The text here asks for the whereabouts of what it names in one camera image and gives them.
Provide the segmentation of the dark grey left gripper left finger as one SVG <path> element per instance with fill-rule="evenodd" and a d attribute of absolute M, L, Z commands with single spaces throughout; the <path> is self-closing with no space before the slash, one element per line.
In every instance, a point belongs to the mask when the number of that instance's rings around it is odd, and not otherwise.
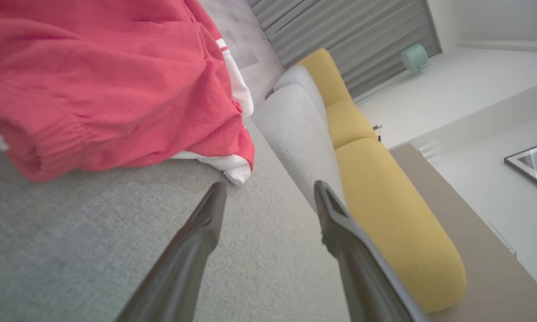
<path fill-rule="evenodd" d="M 222 229 L 227 186 L 215 182 L 164 249 L 118 322 L 191 322 L 209 255 Z"/>

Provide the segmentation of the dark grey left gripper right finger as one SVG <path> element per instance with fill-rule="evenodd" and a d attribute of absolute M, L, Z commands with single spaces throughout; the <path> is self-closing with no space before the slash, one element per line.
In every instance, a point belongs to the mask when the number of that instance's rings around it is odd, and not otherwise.
<path fill-rule="evenodd" d="M 428 316 L 325 181 L 314 183 L 322 243 L 338 261 L 353 322 L 427 322 Z"/>

